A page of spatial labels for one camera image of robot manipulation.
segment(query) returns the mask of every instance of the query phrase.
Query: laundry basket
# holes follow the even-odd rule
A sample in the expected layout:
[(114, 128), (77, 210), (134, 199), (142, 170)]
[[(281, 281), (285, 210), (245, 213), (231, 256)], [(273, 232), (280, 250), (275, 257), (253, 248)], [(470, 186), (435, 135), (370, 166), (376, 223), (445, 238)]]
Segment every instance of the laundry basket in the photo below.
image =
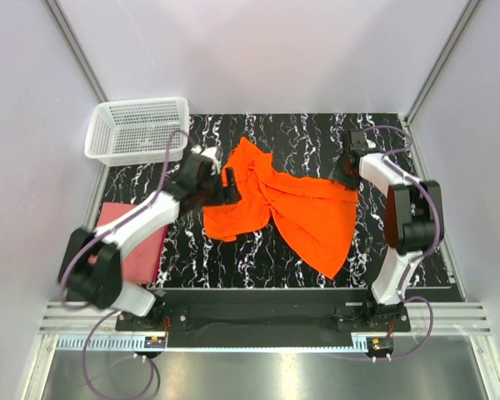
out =
[[(189, 106), (183, 97), (142, 98), (98, 104), (85, 139), (85, 155), (109, 167), (160, 163), (172, 132), (189, 130)], [(182, 159), (187, 137), (172, 138), (169, 161)]]

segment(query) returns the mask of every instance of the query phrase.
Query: black marble table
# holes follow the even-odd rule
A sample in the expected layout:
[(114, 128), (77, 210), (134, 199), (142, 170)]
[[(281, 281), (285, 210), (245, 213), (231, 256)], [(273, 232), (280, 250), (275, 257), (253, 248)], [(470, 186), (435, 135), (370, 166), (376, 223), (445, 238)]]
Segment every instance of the black marble table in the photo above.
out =
[[(401, 127), (394, 114), (248, 114), (194, 115), (191, 135), (204, 146), (219, 146), (222, 163), (241, 137), (272, 153), (273, 166), (295, 177), (326, 178), (342, 145), (344, 129), (374, 125)], [(401, 148), (403, 139), (383, 129), (367, 138), (381, 149)], [(409, 155), (395, 160), (415, 172)], [(169, 171), (175, 171), (172, 163)], [(158, 184), (160, 164), (110, 169), (103, 202), (139, 204)], [(341, 271), (333, 280), (309, 267), (285, 243), (271, 219), (257, 232), (242, 234), (236, 242), (208, 238), (202, 211), (191, 212), (168, 230), (162, 261), (153, 288), (362, 288), (374, 281), (385, 256), (383, 216), (385, 197), (363, 184), (357, 206), (356, 232)], [(421, 264), (411, 285), (447, 286), (448, 275), (440, 253)]]

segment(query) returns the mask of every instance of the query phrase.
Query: white panel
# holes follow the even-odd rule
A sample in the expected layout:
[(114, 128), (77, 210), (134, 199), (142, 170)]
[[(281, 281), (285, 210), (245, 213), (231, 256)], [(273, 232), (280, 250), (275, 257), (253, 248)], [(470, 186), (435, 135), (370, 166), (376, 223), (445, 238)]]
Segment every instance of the white panel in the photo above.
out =
[(110, 98), (191, 113), (405, 113), (465, 3), (61, 0)]
[(98, 163), (92, 94), (40, 0), (0, 0), (0, 399), (15, 398)]
[(414, 123), (447, 237), (500, 353), (500, 0), (484, 2)]

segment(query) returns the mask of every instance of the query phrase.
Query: red book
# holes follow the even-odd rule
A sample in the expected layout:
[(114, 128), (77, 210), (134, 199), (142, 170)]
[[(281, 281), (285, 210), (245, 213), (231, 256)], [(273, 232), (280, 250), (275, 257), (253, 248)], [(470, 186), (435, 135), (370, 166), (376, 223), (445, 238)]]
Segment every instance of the red book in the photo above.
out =
[[(135, 207), (131, 204), (105, 202), (102, 205), (97, 226), (112, 223)], [(148, 284), (156, 281), (167, 229), (168, 227), (162, 227), (154, 232), (124, 258), (122, 277), (125, 280), (136, 284)]]

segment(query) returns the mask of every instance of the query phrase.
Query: metallic floor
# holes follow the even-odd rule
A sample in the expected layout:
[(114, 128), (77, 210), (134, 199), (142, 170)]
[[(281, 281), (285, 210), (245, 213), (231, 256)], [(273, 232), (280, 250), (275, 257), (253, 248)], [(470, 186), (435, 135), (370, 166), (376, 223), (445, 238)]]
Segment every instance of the metallic floor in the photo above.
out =
[[(410, 337), (397, 337), (396, 343), (396, 353), (415, 345)], [(90, 352), (89, 373), (97, 375), (122, 355)], [(80, 362), (80, 352), (57, 352), (43, 399), (96, 398), (79, 386)], [(145, 399), (487, 399), (465, 337), (432, 337), (419, 354), (390, 363), (345, 361), (332, 354), (175, 352), (162, 354), (155, 362), (161, 386)], [(128, 360), (98, 377), (95, 386), (107, 396), (129, 398), (148, 377), (146, 365)]]

